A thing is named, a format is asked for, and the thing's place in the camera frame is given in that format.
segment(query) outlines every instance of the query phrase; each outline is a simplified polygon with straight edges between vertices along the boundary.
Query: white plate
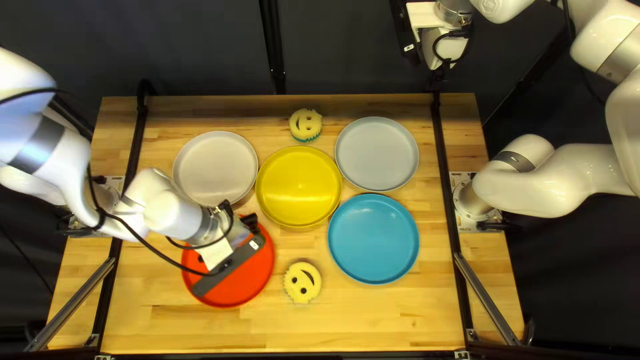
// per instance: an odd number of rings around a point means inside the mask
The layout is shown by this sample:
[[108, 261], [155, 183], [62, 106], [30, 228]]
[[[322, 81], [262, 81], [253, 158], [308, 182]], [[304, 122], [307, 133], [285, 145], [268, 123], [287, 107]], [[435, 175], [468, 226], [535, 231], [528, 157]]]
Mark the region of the white plate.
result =
[[258, 157], [251, 144], [228, 131], [196, 136], [173, 161], [173, 182], [178, 189], [206, 206], [242, 199], [257, 174]]
[[347, 125], [335, 143], [335, 162], [355, 186], [371, 192], [399, 188], [418, 169], [418, 145], [409, 130], [385, 117]]

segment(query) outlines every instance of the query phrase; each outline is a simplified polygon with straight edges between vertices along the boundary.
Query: yellow sponge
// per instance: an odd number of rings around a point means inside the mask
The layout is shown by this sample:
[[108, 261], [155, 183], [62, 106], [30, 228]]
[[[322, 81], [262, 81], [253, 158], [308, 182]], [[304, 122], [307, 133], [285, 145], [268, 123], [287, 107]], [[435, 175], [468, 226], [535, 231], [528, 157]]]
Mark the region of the yellow sponge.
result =
[[289, 129], [299, 142], [315, 140], [322, 131], [322, 115], [315, 110], [300, 109], [289, 118]]
[[284, 291], [295, 304], [308, 304], [320, 294], [322, 287], [320, 272], [304, 261], [291, 265], [284, 273], [283, 282]]

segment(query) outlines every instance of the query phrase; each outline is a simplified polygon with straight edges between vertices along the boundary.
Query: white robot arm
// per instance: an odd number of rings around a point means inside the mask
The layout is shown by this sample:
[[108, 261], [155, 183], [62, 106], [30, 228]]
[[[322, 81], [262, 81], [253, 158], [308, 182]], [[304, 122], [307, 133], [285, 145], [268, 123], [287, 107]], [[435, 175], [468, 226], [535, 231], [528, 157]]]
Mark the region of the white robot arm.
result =
[[[437, 38], [472, 21], [469, 4], [500, 24], [533, 2], [438, 0], [407, 3], [407, 10], [414, 35], [423, 42], [424, 59], [435, 69], [442, 64], [435, 51], [451, 58], [462, 53], [466, 39]], [[640, 196], [640, 7], [626, 0], [566, 3], [577, 32], [572, 58], [619, 84], [605, 107], [612, 146], [568, 144], [554, 149], [540, 136], [523, 135], [489, 161], [472, 186], [460, 191], [460, 213], [484, 218], [497, 208], [550, 218], [570, 213], [598, 192]], [[561, 8], [564, 4], [557, 2]]]
[[[100, 226], [103, 233], [138, 241], [120, 222], [101, 216], [88, 200], [85, 180], [90, 143], [74, 129], [43, 114], [56, 86], [50, 75], [0, 48], [0, 78], [0, 182], [53, 204], [66, 204], [90, 227], [104, 222]], [[186, 199], [157, 169], [139, 172], [115, 207], [113, 203], [99, 205], [110, 209], [141, 238], [151, 230], [191, 245], [205, 245], [224, 235], [233, 239], [248, 234], [239, 222], [232, 221], [230, 207], [225, 212]], [[232, 222], [236, 225], [233, 231]]]

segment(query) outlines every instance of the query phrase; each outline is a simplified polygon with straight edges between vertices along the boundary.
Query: red plate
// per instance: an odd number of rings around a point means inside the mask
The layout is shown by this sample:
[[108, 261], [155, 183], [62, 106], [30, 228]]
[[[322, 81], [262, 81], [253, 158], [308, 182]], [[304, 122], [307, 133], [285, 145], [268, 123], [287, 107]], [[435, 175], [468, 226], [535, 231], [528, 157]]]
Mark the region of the red plate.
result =
[[[266, 240], [264, 246], [205, 296], [197, 297], [191, 292], [191, 287], [202, 276], [182, 271], [182, 280], [193, 297], [205, 305], [234, 307], [248, 302], [264, 289], [273, 273], [275, 252], [269, 233], [262, 225], [258, 224], [258, 227]], [[182, 251], [182, 264], [199, 272], [207, 272], [207, 267], [198, 261], [198, 253], [194, 250]]]

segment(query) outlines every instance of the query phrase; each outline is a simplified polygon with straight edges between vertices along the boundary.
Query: butcher block tabletop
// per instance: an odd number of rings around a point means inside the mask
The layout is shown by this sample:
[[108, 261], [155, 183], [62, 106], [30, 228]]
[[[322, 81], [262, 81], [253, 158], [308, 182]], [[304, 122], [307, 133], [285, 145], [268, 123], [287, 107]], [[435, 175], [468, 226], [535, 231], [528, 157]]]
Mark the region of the butcher block tabletop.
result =
[[[234, 205], [256, 213], [275, 244], [273, 275], [245, 305], [218, 309], [201, 304], [186, 289], [180, 270], [140, 243], [125, 241], [109, 307], [101, 351], [109, 354], [423, 351], [463, 348], [464, 332], [454, 280], [442, 200], [430, 94], [253, 95], [149, 97], [138, 170], [171, 174], [173, 160], [190, 139], [216, 130], [247, 139], [260, 166], [274, 152], [301, 145], [289, 132], [289, 116], [300, 108], [323, 115], [320, 137], [304, 146], [334, 158], [342, 129], [367, 116], [398, 121], [419, 148], [411, 180], [385, 193], [415, 219], [420, 235], [411, 270], [391, 284], [361, 284], [341, 272], [327, 245], [329, 220], [291, 230], [260, 210], [251, 190]], [[449, 170], [478, 171], [487, 162], [474, 94], [443, 94], [441, 114]], [[136, 121], [136, 99], [105, 97], [92, 140], [93, 175], [124, 175]], [[342, 182], [342, 202], [365, 190]], [[182, 251], [152, 233], [147, 240], [180, 261]], [[488, 293], [521, 336], [524, 328], [504, 234], [462, 234], [463, 254]], [[111, 238], [69, 238], [58, 276], [51, 319], [106, 259]], [[323, 286], [308, 305], [293, 304], [282, 287], [287, 267], [307, 259]], [[50, 342], [49, 348], [81, 346], [89, 337], [100, 286]], [[497, 332], [469, 290], [474, 328], [480, 338]]]

